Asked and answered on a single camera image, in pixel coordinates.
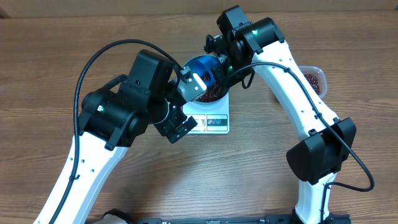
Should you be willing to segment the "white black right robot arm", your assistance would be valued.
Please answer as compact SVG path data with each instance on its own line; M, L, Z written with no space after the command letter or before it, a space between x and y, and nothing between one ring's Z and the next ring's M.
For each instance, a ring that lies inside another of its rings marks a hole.
M290 215L268 215L267 223L349 223L328 209L331 186L347 160L356 134L350 118L339 119L295 63L284 34L271 18L251 22L239 6L220 15L221 35L207 37L205 50L220 61L212 68L223 91L258 74L287 113L298 144L287 151L299 180L298 202Z

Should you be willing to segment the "blue plastic measuring scoop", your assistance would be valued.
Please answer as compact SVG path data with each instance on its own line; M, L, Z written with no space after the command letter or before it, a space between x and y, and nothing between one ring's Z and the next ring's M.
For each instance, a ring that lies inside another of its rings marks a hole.
M198 56L194 62L194 71L199 75L207 87L216 83L214 73L211 71L214 65L218 64L215 56L201 55Z

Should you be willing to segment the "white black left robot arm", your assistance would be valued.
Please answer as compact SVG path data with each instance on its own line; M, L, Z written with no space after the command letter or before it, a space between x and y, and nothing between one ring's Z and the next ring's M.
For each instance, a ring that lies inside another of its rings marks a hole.
M189 67L141 50L127 75L87 94L75 118L68 159L37 223L84 223L106 179L135 138L154 125L175 143L196 126L182 106L206 92Z

